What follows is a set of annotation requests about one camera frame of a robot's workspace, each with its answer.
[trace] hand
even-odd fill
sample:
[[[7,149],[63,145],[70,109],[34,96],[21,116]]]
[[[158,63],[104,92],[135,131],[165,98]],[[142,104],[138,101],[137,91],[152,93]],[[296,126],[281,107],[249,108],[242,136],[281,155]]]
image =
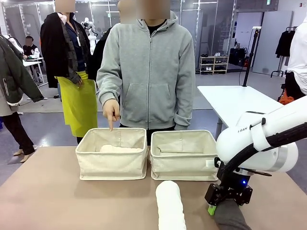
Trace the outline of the hand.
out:
[[[119,104],[117,100],[107,100],[103,106],[103,116],[107,118],[110,130],[113,130],[113,122],[119,121]]]
[[[78,85],[78,87],[81,87],[83,85],[82,79],[80,79],[80,81],[78,81],[77,85]]]

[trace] shoe rack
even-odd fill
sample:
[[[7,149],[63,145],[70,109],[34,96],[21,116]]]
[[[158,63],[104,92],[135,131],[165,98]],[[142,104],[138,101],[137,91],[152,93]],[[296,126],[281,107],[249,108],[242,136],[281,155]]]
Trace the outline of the shoe rack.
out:
[[[200,73],[208,73],[214,74],[217,72],[225,72],[227,73],[229,56],[208,56],[208,57],[200,57]]]

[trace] dark green jacket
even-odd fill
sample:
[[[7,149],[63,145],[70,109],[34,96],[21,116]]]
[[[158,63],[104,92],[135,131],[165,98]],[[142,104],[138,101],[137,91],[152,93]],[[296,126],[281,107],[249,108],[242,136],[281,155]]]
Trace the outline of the dark green jacket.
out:
[[[0,35],[0,87],[9,105],[18,105],[25,93],[33,102],[44,97],[23,64],[22,54]]]

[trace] rolled white towel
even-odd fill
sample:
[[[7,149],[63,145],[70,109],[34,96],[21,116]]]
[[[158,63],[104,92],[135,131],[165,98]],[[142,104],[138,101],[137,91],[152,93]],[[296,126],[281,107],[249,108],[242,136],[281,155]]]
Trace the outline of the rolled white towel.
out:
[[[122,148],[116,147],[112,145],[104,145],[101,147],[100,152],[103,153],[132,153],[132,152],[140,152],[142,149],[140,148]]]
[[[156,189],[159,230],[187,230],[180,189],[173,181],[164,181]]]

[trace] fabric storage basket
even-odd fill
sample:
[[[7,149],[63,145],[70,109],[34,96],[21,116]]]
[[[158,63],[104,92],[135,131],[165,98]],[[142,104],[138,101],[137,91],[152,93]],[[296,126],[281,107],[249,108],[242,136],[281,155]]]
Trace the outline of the fabric storage basket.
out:
[[[104,145],[140,148],[132,153],[102,153]],[[138,180],[146,176],[147,139],[142,128],[94,128],[76,148],[81,180]]]
[[[164,131],[152,135],[154,180],[216,181],[215,140],[209,131]]]

